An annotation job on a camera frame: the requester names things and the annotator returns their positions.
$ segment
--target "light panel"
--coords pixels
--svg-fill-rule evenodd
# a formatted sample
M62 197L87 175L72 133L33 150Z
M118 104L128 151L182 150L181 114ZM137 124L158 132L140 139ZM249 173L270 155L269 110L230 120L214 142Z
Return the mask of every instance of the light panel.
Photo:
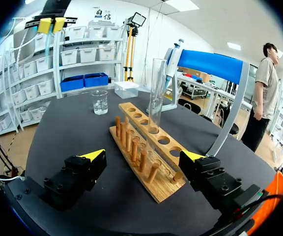
M239 50L239 51L241 50L241 46L238 44L235 44L235 43L227 43L227 44L232 49Z
M196 6L191 0L168 0L165 3L174 7L178 11L192 11L199 10L199 7Z

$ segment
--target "blue padded bar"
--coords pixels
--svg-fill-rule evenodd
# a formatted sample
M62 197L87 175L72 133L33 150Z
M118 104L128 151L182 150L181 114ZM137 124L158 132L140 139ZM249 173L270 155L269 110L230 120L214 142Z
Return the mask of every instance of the blue padded bar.
M178 66L215 75L239 84L243 62L214 53L183 50Z

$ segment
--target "ceiling light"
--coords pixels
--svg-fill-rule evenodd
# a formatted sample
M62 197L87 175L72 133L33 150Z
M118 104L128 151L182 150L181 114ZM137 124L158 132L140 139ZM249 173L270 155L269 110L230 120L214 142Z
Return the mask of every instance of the ceiling light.
M281 58L283 56L283 52L280 51L278 48L277 48L277 51L278 51L278 53L277 53L278 57Z
M191 11L199 9L199 7L196 6L191 0L167 0L165 3L179 11Z
M25 0L25 4L32 3L34 0Z
M241 46L238 44L235 44L235 43L227 43L227 44L232 49L239 50L239 51L241 50Z

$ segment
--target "blue storage box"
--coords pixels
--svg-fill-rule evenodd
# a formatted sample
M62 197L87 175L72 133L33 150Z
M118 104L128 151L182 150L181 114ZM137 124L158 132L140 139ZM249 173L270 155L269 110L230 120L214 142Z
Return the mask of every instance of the blue storage box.
M66 92L74 89L82 89L84 87L84 76L77 75L65 78L61 83L61 91Z
M94 73L85 75L85 87L108 85L109 77L105 73Z

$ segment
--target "black cable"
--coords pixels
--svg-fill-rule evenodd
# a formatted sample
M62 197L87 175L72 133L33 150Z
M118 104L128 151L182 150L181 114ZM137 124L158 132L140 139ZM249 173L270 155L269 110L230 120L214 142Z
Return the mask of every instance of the black cable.
M272 195L268 195L264 198L261 198L261 199L258 199L250 204L247 204L246 206L242 207L241 209L239 209L237 212L235 212L233 215L232 215L232 219L234 220L236 218L236 216L242 214L243 212L245 212L246 210L266 201L266 200L269 200L269 199L273 199L273 198L282 198L283 195L282 194L272 194Z
M156 18L156 20L155 20L155 24L153 25L153 28L152 28L150 34L149 34L149 28L150 28L150 9L149 9L149 13L148 13L148 20L149 20L149 21L148 21L148 39L147 39L147 46L146 46L146 55L145 55L144 65L143 65L142 74L141 74L141 82L142 82L143 72L145 71L144 86L145 86L146 83L147 83L147 80L146 80L146 60L147 60L147 52L148 52L148 43L149 43L149 39L150 39L150 37L151 37L151 34L152 34L153 30L155 29L155 26L156 26L156 23L157 23L157 20L158 20L158 17L159 17L159 14L160 14L162 5L163 5L163 2L161 3L161 6L160 6L160 9L159 9L157 18Z

